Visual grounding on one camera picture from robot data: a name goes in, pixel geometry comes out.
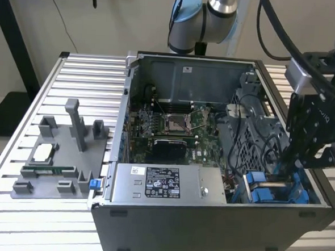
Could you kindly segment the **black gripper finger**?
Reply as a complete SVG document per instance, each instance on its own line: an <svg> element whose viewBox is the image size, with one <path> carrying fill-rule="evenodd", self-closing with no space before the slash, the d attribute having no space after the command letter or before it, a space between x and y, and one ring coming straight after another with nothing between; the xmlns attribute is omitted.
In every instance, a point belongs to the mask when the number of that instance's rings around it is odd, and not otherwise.
<svg viewBox="0 0 335 251"><path fill-rule="evenodd" d="M279 163L279 173L281 175L289 175L296 161L296 144L301 125L303 110L303 96L297 93L292 93L290 105L288 108L286 131L289 133L289 143L284 149Z"/></svg>
<svg viewBox="0 0 335 251"><path fill-rule="evenodd" d="M300 163L305 169L335 168L335 143L325 147L320 157L305 156Z"/></svg>

